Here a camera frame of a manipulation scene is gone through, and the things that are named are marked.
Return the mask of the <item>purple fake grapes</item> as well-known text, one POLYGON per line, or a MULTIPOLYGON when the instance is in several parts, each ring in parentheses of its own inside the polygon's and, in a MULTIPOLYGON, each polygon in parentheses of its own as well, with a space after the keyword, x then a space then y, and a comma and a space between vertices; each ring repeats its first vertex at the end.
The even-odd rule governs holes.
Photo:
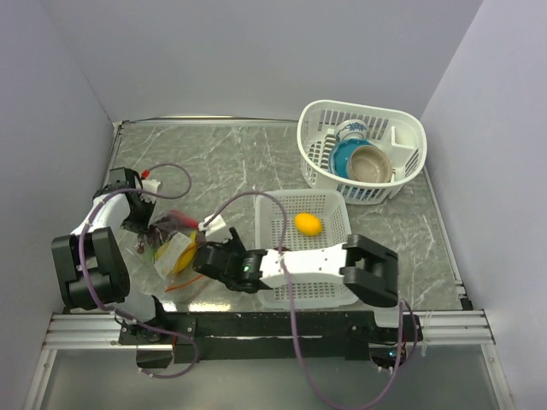
POLYGON ((168 213, 164 214, 155 222, 151 223, 148 231, 138 234, 137 252, 143 254, 146 250, 158 250, 164 243, 170 240, 176 233, 182 233, 191 228, 182 226, 177 220, 171 218, 168 213))

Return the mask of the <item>red fake pepper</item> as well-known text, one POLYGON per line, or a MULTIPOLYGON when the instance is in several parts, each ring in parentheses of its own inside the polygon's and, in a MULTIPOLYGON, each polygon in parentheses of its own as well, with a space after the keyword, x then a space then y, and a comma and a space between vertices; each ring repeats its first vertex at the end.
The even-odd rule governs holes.
POLYGON ((168 212, 168 215, 171 218, 177 220, 181 226, 185 226, 191 229, 197 229, 199 227, 199 222, 197 220, 185 215, 178 210, 170 210, 168 212))

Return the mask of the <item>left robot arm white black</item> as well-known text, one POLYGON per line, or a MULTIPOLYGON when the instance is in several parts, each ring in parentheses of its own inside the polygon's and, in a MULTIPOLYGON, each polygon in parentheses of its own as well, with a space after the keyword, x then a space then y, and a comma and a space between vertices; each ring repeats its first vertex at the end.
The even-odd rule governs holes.
POLYGON ((127 167, 109 171, 107 184, 96 191, 85 220, 71 233, 52 241, 51 253, 66 309, 97 308, 88 286, 103 304, 100 309, 121 319, 122 329, 150 343, 168 336, 170 323, 159 300, 134 289, 115 233, 147 232, 162 183, 127 167))

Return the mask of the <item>teal bowl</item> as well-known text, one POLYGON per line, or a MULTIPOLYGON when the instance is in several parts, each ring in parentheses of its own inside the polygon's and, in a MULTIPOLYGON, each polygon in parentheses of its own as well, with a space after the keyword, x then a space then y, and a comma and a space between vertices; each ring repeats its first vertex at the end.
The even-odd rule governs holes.
POLYGON ((328 159, 329 173, 343 179, 348 178, 348 164, 353 152, 363 146, 369 146, 366 139, 348 139, 336 143, 332 148, 328 159))

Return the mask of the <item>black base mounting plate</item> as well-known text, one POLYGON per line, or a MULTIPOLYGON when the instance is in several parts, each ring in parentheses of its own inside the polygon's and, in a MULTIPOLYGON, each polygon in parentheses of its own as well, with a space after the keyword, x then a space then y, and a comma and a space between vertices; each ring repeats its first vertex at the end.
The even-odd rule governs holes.
MULTIPOLYGON (((138 347, 137 362, 146 368, 200 360, 259 360, 294 357, 290 315, 287 312, 165 313, 167 335, 138 326, 124 326, 122 346, 138 347)), ((306 358, 342 357, 395 360, 398 340, 423 339, 420 319, 405 314, 392 325, 382 325, 369 311, 299 312, 297 334, 306 358)))

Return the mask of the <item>white oval dish rack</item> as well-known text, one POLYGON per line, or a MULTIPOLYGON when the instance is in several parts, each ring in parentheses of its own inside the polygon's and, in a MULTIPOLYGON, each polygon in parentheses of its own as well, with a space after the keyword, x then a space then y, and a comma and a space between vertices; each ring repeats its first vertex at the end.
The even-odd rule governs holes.
POLYGON ((316 189, 337 190, 347 203, 355 205, 375 205, 392 199, 418 176, 427 153, 424 128, 413 115, 333 100, 318 100, 304 108, 297 125, 297 147, 307 184, 316 189), (353 119, 367 124, 366 140, 389 158, 392 176, 388 183, 363 183, 329 173, 329 155, 337 143, 334 130, 341 122, 353 119))

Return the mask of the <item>beige bowl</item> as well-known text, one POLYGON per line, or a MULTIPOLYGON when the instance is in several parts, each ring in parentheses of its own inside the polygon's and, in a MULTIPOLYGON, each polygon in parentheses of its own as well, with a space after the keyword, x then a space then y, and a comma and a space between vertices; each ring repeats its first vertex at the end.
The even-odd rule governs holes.
POLYGON ((350 155, 347 173, 350 179, 358 182, 388 183, 392 176, 391 162, 381 149, 373 145, 363 145, 350 155))

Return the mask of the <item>clear zip top bag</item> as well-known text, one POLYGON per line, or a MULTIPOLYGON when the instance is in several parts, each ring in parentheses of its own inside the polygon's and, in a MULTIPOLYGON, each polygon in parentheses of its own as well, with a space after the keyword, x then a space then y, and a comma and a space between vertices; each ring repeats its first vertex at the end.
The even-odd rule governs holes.
POLYGON ((204 278, 193 272, 197 256, 198 222, 179 210, 168 210, 138 234, 136 250, 167 286, 165 292, 184 289, 204 278))

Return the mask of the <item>blue white porcelain cup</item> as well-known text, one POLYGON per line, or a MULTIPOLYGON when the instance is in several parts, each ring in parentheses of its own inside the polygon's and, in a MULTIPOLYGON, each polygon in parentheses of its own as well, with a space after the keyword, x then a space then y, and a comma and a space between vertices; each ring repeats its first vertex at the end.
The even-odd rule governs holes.
POLYGON ((343 121, 334 130, 334 137, 337 143, 351 139, 363 140, 367 138, 367 135, 367 124, 363 120, 358 119, 343 121))

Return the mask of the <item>white perforated rectangular basket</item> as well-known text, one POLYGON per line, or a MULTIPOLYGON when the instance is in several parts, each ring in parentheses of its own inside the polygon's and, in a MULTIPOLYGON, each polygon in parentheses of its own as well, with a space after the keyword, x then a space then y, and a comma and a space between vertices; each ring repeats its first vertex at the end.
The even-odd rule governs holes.
POLYGON ((357 296, 343 283, 338 269, 345 265, 342 244, 351 234, 343 196, 335 190, 274 190, 255 199, 255 246, 277 251, 288 250, 285 264, 291 274, 293 297, 298 309, 338 308, 357 302, 357 296), (294 217, 313 214, 321 220, 323 231, 315 237, 300 233, 294 217))

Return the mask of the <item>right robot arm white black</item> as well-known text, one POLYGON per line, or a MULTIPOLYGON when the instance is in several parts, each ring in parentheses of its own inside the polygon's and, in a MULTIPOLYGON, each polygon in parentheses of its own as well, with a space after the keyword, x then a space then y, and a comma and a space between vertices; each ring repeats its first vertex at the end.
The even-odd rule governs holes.
POLYGON ((195 272, 257 295, 265 308, 319 310, 360 302, 378 337, 389 341, 403 331, 395 251, 359 234, 322 249, 248 250, 235 229, 230 234, 198 248, 195 272))

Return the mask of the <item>yellow fake banana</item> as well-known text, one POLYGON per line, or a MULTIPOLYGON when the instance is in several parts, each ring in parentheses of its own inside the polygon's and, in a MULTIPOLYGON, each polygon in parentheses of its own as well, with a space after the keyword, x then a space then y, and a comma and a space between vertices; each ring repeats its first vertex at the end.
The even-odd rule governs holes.
POLYGON ((192 262, 196 252, 197 233, 195 231, 190 236, 176 233, 155 252, 154 268, 161 278, 174 276, 192 262))

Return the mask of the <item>aluminium frame rail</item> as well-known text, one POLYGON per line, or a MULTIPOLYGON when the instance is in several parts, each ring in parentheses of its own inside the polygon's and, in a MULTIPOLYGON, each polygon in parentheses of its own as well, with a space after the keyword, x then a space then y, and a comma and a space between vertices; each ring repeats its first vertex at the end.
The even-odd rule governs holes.
MULTIPOLYGON (((495 338, 483 311, 420 311, 427 346, 492 345, 495 338)), ((143 349, 119 342, 121 326, 109 314, 58 314, 47 329, 43 350, 143 349)))

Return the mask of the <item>yellow fake lemon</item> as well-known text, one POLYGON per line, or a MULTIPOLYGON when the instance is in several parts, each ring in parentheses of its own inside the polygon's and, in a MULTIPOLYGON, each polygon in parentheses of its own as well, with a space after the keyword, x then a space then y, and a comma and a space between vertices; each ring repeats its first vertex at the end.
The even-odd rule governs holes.
POLYGON ((294 217, 296 229, 305 236, 315 237, 322 233, 321 220, 313 214, 300 213, 294 217))

